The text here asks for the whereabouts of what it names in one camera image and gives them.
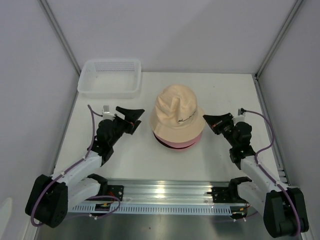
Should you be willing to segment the cream bucket hat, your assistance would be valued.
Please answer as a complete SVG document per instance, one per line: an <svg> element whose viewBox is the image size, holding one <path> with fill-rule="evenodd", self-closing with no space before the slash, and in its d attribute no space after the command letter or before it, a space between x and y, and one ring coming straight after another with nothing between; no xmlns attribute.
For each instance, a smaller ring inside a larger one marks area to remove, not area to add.
<svg viewBox="0 0 320 240"><path fill-rule="evenodd" d="M172 84L157 96L149 122L157 137L172 143L184 143L203 132L206 125L204 114L190 87Z"/></svg>

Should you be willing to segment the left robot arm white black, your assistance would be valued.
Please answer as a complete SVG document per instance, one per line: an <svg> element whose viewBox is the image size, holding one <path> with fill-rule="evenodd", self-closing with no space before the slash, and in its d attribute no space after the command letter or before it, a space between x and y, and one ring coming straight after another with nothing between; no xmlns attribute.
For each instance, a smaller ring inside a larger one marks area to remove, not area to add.
<svg viewBox="0 0 320 240"><path fill-rule="evenodd" d="M95 174L95 170L111 158L114 145L123 134L134 134L145 111L120 106L115 110L123 117L102 113L102 120L95 124L97 113L91 109L92 137L85 155L65 170L36 178L25 207L32 226L55 228L64 221L69 210L84 201L121 203L121 197L109 190L108 180Z"/></svg>

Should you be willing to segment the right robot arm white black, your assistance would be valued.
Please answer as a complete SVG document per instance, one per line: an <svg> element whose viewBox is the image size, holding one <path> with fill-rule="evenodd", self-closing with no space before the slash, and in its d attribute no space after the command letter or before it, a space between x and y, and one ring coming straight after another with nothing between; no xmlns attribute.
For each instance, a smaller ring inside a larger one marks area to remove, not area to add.
<svg viewBox="0 0 320 240"><path fill-rule="evenodd" d="M261 151L254 151L251 145L253 128L244 120L246 112L241 108L237 117L231 113L203 116L210 129L223 135L230 144L232 163L246 174L230 180L228 197L233 202L242 200L253 206L273 238L305 233L309 221L303 192L276 179L259 161Z"/></svg>

